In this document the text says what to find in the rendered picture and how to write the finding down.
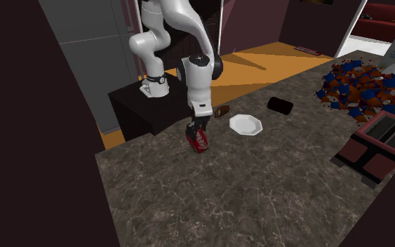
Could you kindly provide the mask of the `red soda can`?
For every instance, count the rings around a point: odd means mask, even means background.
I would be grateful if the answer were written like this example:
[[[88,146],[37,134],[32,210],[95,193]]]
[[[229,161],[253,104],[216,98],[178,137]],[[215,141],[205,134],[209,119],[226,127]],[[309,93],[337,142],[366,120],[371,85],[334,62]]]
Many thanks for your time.
[[[208,140],[201,126],[188,126],[185,136],[196,153],[200,154],[208,149]]]

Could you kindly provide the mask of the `brown bottle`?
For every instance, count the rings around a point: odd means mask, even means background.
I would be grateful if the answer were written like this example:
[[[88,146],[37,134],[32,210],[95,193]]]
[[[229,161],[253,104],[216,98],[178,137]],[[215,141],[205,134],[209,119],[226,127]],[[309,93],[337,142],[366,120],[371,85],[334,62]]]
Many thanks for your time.
[[[215,111],[214,111],[214,117],[215,118],[219,118],[223,115],[225,115],[226,113],[228,113],[230,110],[230,106],[229,105],[222,105],[219,106]]]

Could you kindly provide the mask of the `white octagonal plate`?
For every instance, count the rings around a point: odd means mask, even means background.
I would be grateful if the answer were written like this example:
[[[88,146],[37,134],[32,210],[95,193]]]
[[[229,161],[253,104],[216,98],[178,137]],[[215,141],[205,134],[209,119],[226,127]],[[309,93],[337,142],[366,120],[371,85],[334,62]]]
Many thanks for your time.
[[[229,127],[239,135],[254,136],[263,130],[262,122],[249,114],[237,114],[229,119]]]

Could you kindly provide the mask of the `dark robot stand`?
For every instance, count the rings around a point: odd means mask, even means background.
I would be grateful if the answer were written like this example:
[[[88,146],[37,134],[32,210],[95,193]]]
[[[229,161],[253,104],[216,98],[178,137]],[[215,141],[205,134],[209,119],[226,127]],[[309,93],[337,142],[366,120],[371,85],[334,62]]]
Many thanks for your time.
[[[141,81],[108,94],[125,141],[147,133],[157,135],[191,116],[187,87],[172,74],[167,74],[166,78],[169,93],[162,98],[148,98],[140,91]]]

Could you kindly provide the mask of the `black cylinder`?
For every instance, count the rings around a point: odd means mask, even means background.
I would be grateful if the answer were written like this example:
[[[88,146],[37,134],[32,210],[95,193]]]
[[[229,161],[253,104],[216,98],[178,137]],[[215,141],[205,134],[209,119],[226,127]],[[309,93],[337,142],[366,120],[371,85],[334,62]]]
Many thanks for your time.
[[[293,103],[277,97],[271,97],[267,103],[267,108],[284,115],[289,115],[293,109]]]

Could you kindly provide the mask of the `grey refrigerator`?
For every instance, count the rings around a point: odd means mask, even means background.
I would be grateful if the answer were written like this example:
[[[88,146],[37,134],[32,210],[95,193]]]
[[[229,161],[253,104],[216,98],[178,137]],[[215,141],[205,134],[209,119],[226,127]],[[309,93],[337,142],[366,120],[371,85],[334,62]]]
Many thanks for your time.
[[[128,0],[39,0],[103,134],[119,130],[108,93],[138,80]]]

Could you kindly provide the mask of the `red flat remote control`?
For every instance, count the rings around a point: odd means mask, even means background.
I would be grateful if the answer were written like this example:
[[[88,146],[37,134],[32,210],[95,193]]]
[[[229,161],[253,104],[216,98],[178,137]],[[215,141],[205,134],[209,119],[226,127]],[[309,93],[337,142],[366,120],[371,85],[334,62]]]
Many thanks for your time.
[[[297,51],[301,51],[303,53],[308,53],[310,55],[315,55],[315,56],[322,55],[321,52],[318,52],[318,51],[315,51],[315,50],[312,50],[312,49],[308,49],[308,48],[305,48],[305,47],[301,47],[301,46],[296,46],[296,47],[294,47],[294,49],[297,50]]]

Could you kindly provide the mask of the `blue orange patchwork cloth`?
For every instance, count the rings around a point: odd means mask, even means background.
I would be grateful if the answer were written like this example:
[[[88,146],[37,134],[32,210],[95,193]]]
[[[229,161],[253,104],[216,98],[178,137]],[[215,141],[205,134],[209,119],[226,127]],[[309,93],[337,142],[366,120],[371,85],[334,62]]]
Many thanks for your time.
[[[385,74],[361,60],[343,60],[331,66],[322,82],[315,96],[331,109],[347,110],[358,123],[382,110],[395,115],[395,72]]]

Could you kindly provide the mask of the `red black toaster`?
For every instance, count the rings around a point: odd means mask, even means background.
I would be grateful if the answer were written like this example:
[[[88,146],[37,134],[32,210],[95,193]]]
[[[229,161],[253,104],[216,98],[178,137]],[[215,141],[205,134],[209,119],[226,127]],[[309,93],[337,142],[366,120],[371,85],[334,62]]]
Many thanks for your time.
[[[374,189],[395,169],[395,115],[381,111],[355,131],[330,161],[348,166]]]

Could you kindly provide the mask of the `red sofa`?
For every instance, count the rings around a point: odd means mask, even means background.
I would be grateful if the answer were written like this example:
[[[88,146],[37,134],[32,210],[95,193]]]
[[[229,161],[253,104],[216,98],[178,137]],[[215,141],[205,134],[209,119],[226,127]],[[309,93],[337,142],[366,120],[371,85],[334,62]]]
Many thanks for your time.
[[[367,3],[351,35],[391,43],[395,39],[395,5]]]

